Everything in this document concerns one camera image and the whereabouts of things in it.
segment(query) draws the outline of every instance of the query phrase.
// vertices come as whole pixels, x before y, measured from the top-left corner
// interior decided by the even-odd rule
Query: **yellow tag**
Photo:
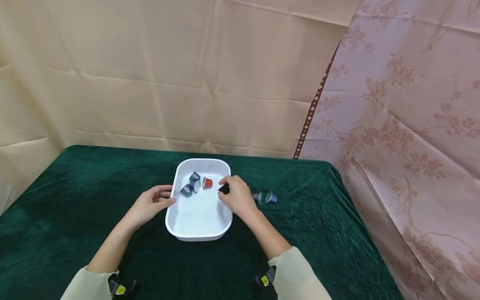
[[[127,289],[123,285],[119,285],[119,287],[117,288],[117,291],[115,292],[115,295],[116,296],[123,295],[123,294],[125,294],[126,290]]]
[[[266,275],[262,277],[262,282],[264,283],[265,287],[268,286],[268,278]]]

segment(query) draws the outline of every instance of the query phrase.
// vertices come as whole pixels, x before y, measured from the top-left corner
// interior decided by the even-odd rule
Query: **green velvet tablecloth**
[[[0,217],[0,298],[59,299],[138,195],[173,182],[187,158],[226,161],[252,192],[273,191],[260,209],[297,246],[333,299],[402,299],[339,173],[322,161],[72,146]],[[165,211],[137,231],[120,265],[143,287],[137,299],[274,299],[255,275],[267,259],[234,216],[224,237],[182,242]]]

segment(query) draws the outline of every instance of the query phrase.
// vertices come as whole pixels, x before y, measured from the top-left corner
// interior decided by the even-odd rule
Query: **brown ribbon border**
[[[322,78],[322,81],[320,82],[320,86],[318,87],[317,94],[315,94],[315,97],[313,98],[312,103],[310,104],[310,108],[308,109],[307,116],[305,117],[305,122],[303,123],[303,127],[300,133],[300,138],[297,143],[297,147],[295,148],[295,154],[293,155],[293,159],[299,159],[300,157],[300,152],[302,150],[303,144],[305,143],[305,138],[307,137],[308,129],[310,129],[310,122],[312,121],[313,115],[315,114],[315,110],[317,109],[318,100],[320,100],[320,96],[322,95],[322,91],[324,90],[325,82],[327,81],[328,74],[330,73],[330,69],[332,68],[332,63],[333,63],[333,60],[335,59],[337,50],[338,50],[338,46],[336,47],[335,52],[333,53],[332,59],[328,64],[327,70],[325,71],[325,76]]]

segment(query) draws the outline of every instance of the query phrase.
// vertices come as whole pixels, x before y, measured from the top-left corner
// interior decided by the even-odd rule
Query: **white plastic tray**
[[[190,197],[180,193],[190,175],[197,172],[212,179],[213,186],[192,192]],[[191,158],[177,167],[172,197],[177,202],[167,209],[167,230],[182,241],[208,241],[221,238],[232,224],[232,211],[218,198],[218,182],[230,175],[230,166],[220,159]]]

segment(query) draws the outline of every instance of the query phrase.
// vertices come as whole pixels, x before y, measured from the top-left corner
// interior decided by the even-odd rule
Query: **beige sleeve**
[[[60,300],[111,300],[108,278],[114,273],[96,274],[85,268],[73,277]]]
[[[273,286],[278,300],[331,300],[305,257],[297,247],[268,262],[276,266]]]

